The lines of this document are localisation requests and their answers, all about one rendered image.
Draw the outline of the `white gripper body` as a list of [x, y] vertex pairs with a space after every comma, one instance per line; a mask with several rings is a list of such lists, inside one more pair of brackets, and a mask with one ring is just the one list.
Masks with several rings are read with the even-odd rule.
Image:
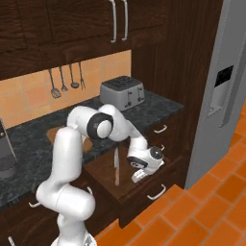
[[132, 181], [136, 184], [139, 181], [143, 180], [144, 178], [146, 178], [147, 176], [151, 176], [153, 174], [155, 174], [158, 171], [157, 168], [155, 169], [138, 169], [132, 176]]

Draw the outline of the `dark wooden open drawer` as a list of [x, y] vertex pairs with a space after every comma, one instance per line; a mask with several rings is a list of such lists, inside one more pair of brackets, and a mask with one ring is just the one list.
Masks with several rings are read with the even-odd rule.
[[166, 191], [175, 183], [177, 162], [180, 158], [164, 159], [164, 165], [153, 175], [147, 176], [138, 183], [132, 181], [135, 169], [127, 162], [127, 148], [119, 148], [119, 186], [114, 184], [115, 168], [113, 166], [114, 151], [86, 165], [85, 173], [99, 191], [108, 199], [119, 219], [119, 226], [124, 228], [153, 202], [146, 195], [158, 194], [162, 187]]

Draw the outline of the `dark wooden drawer front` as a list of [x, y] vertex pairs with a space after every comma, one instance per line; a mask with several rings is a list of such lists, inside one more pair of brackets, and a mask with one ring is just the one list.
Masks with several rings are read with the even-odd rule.
[[[148, 139], [148, 143], [162, 143], [163, 145], [173, 144], [178, 126], [179, 115], [173, 115], [167, 119], [162, 120], [160, 123], [156, 123], [145, 131], [145, 135]], [[167, 125], [167, 130], [163, 133], [156, 134], [153, 130], [160, 130], [163, 124]]]

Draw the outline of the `grey metal toaster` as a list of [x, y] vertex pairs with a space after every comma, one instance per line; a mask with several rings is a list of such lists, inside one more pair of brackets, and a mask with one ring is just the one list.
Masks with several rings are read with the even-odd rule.
[[120, 76], [100, 85], [100, 101], [120, 111], [131, 109], [145, 101], [143, 83], [129, 76]]

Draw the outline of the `grey fridge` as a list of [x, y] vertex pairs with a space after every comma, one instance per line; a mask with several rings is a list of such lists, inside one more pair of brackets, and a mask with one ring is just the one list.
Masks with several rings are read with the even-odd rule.
[[246, 96], [246, 0], [223, 0], [185, 187], [229, 151]]

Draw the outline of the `grey hanging fork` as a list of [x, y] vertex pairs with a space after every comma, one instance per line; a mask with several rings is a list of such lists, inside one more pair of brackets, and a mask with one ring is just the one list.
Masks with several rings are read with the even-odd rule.
[[86, 88], [86, 86], [85, 86], [85, 81], [84, 81], [83, 74], [82, 74], [82, 66], [81, 66], [80, 61], [78, 62], [78, 65], [79, 65], [79, 71], [80, 71], [81, 88], [83, 89], [83, 88]]

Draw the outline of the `grey hanging ladle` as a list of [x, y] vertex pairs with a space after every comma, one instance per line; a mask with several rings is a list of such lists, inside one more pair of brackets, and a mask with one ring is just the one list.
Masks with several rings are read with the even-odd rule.
[[70, 71], [70, 77], [71, 77], [71, 87], [72, 88], [78, 88], [79, 84], [76, 83], [73, 79], [72, 64], [69, 64], [69, 71]]

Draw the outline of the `grey hanging spatula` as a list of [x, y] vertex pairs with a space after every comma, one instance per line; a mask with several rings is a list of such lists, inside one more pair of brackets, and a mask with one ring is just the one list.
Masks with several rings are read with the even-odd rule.
[[62, 75], [62, 67], [61, 66], [59, 66], [59, 71], [60, 71], [60, 75], [61, 75], [61, 91], [68, 91], [68, 88], [64, 84], [63, 75]]

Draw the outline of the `grey slotted spatula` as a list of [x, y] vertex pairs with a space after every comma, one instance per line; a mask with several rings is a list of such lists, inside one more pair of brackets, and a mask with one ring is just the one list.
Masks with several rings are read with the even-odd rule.
[[59, 91], [57, 88], [55, 88], [54, 81], [53, 81], [53, 76], [52, 76], [52, 70], [49, 69], [48, 72], [49, 72], [49, 75], [50, 75], [50, 80], [51, 80], [51, 85], [52, 85], [52, 88], [51, 88], [51, 94], [52, 94], [52, 96], [53, 96], [55, 99], [58, 99], [58, 98], [60, 98], [62, 95], [61, 95], [60, 91]]

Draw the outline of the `dark wooden tall panel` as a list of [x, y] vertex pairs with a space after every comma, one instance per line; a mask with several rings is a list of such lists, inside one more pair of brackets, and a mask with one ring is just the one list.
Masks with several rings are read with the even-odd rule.
[[176, 132], [177, 185], [185, 186], [223, 0], [167, 0], [166, 39], [132, 50], [132, 76], [184, 105]]

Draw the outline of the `grey countertop appliance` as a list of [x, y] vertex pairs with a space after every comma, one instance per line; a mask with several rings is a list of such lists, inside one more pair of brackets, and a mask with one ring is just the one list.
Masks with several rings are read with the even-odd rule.
[[0, 179], [6, 179], [14, 175], [16, 165], [16, 156], [2, 119], [0, 118]]

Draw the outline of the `dark wooden cupboard door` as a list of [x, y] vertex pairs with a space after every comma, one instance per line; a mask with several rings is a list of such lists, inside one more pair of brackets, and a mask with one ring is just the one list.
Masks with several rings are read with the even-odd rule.
[[114, 0], [46, 0], [55, 43], [103, 37], [111, 32]]
[[0, 0], [0, 54], [26, 48], [16, 0]]
[[166, 17], [166, 0], [126, 0], [130, 31], [161, 26]]

